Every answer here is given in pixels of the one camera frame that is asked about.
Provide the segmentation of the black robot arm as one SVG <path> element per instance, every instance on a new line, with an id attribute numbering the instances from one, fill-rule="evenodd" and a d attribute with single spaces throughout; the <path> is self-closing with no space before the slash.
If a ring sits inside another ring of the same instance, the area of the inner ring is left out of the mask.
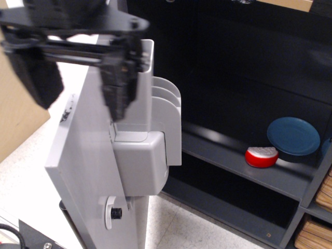
<path id="1" fill-rule="evenodd" d="M 122 120 L 136 98 L 148 27 L 106 1 L 24 1 L 1 10 L 3 50 L 39 106 L 48 109 L 63 91 L 59 62 L 93 66 L 113 121 Z"/>

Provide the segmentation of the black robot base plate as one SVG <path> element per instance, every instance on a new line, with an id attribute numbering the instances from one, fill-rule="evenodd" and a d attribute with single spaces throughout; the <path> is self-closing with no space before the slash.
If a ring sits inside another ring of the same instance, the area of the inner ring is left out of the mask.
<path id="1" fill-rule="evenodd" d="M 17 243 L 1 242 L 1 248 L 64 248 L 58 242 L 45 236 L 25 222 L 19 220 L 18 225 L 18 228 L 15 228 L 14 226 L 1 223 L 1 231 L 7 231 L 18 239 Z"/>

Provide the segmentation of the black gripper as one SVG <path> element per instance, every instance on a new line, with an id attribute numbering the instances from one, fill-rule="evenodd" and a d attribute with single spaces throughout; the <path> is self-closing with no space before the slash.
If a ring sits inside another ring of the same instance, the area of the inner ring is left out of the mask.
<path id="1" fill-rule="evenodd" d="M 36 104 L 48 109 L 62 93 L 57 62 L 98 66 L 114 122 L 136 99 L 148 27 L 106 1 L 24 1 L 1 12 L 3 50 Z"/>

